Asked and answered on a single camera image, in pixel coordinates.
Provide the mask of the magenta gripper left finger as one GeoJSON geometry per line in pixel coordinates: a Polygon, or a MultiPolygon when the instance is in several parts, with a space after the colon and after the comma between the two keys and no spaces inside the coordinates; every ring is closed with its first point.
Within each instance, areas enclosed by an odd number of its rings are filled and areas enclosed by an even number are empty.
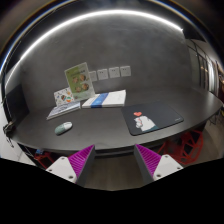
{"type": "Polygon", "coordinates": [[[46,171],[79,186],[84,186],[94,158],[95,146],[90,145],[69,157],[61,156],[46,171]]]}

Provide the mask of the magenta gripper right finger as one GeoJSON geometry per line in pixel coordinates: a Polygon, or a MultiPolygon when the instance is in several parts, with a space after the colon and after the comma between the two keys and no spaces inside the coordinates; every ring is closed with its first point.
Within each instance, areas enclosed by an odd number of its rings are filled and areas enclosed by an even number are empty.
{"type": "Polygon", "coordinates": [[[182,169],[182,166],[170,155],[159,155],[138,144],[134,145],[134,156],[145,185],[182,169]]]}

